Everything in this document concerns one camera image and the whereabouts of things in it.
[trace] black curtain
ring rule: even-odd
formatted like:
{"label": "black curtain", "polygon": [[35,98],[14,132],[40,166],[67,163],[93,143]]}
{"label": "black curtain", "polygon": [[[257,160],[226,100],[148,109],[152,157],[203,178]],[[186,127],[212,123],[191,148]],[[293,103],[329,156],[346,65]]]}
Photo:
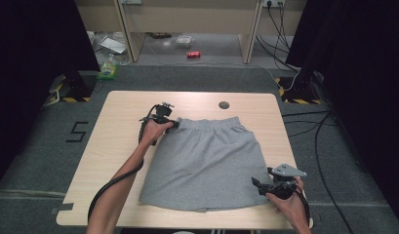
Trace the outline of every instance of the black curtain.
{"label": "black curtain", "polygon": [[[341,0],[334,24],[324,24],[332,2],[307,1],[287,62],[323,73],[360,161],[399,219],[399,0]],[[318,43],[322,32],[333,37]]]}
{"label": "black curtain", "polygon": [[0,1],[0,179],[53,80],[99,65],[73,0]]}

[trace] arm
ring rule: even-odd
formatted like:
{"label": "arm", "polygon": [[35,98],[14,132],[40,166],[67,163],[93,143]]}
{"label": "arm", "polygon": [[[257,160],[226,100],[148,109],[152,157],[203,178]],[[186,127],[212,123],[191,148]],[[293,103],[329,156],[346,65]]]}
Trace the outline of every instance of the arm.
{"label": "arm", "polygon": [[[144,127],[139,145],[113,178],[136,168],[141,163],[151,143],[172,126],[172,123],[158,125],[150,120]],[[124,178],[101,195],[90,217],[87,233],[113,233],[135,178],[136,174]]]}
{"label": "arm", "polygon": [[[303,182],[299,177],[295,177],[299,189],[303,190]],[[281,200],[272,193],[266,193],[265,196],[277,206],[277,213],[282,213],[291,223],[298,234],[310,234],[308,223],[306,223],[305,210],[303,203],[296,193],[287,199]]]}

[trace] red object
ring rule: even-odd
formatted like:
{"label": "red object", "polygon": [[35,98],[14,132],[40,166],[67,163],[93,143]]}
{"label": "red object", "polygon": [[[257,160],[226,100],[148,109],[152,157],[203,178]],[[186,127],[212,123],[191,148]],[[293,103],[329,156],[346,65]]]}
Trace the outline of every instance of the red object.
{"label": "red object", "polygon": [[187,53],[187,58],[188,59],[200,58],[200,52],[188,52]]}

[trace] gray carpet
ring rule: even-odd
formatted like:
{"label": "gray carpet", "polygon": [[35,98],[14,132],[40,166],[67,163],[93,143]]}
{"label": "gray carpet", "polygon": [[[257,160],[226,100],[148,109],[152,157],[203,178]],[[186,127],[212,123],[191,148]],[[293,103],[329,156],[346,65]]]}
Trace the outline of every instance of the gray carpet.
{"label": "gray carpet", "polygon": [[[274,77],[293,75],[280,70],[271,72]],[[282,102],[274,81],[262,68],[121,66],[115,80],[97,82],[89,102],[59,102],[39,114],[22,153],[0,183],[0,233],[84,233],[82,227],[58,226],[51,211],[62,203],[103,102],[114,90],[272,93],[278,97],[283,115],[329,109],[327,104]],[[373,178],[357,165],[334,115],[325,121],[318,135],[316,158],[317,128],[301,133],[313,128],[325,115],[284,116],[297,164],[308,173],[304,181],[315,222],[313,233],[348,233],[321,179],[317,162],[354,233],[399,233],[399,222]],[[80,135],[70,133],[76,122],[87,122],[75,129],[86,133],[80,142],[67,142],[80,139]]]}

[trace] gray shorts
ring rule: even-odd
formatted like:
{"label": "gray shorts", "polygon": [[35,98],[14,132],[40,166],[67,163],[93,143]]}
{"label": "gray shorts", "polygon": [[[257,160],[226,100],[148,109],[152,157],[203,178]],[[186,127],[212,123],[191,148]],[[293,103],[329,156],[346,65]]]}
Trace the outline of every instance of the gray shorts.
{"label": "gray shorts", "polygon": [[229,210],[267,203],[251,177],[270,181],[259,143],[238,117],[192,121],[164,135],[140,201],[181,211]]}

